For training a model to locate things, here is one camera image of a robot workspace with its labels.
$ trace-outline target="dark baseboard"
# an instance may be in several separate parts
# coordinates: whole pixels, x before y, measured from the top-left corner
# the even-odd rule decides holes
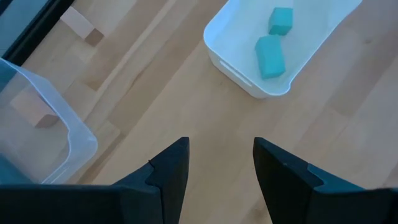
[[[49,0],[2,57],[22,65],[73,2],[74,0]]]

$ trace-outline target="white plastic bin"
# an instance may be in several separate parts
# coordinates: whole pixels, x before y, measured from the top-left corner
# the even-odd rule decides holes
[[[35,128],[21,116],[11,101],[27,90],[60,120]],[[93,133],[48,80],[0,58],[0,184],[64,183],[97,147]]]
[[[267,35],[268,19],[282,0],[229,0],[206,26],[211,61],[255,98],[281,96],[333,32],[361,0],[294,0],[294,25],[282,38],[286,72],[263,80],[254,46]]]

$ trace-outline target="wooden block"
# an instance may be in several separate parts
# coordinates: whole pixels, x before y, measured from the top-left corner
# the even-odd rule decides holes
[[[12,99],[11,106],[35,128],[48,128],[59,120],[51,107],[32,91],[22,90]]]
[[[73,7],[69,7],[60,18],[66,23],[79,37],[88,44],[95,46],[100,42],[104,35]]]

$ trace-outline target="wooden floor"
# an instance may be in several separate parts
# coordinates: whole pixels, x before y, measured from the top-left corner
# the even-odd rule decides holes
[[[226,0],[76,0],[105,38],[59,22],[25,67],[86,121],[98,153],[70,182],[112,184],[181,136],[180,223],[271,223],[255,136],[366,188],[398,186],[398,1],[364,0],[289,94],[257,100],[212,66],[203,30]]]

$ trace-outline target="teal foam block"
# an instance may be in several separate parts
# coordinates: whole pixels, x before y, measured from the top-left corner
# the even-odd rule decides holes
[[[262,78],[275,78],[286,71],[280,37],[261,37],[256,44],[257,59]]]
[[[269,34],[286,35],[293,27],[293,9],[276,7],[268,21]]]

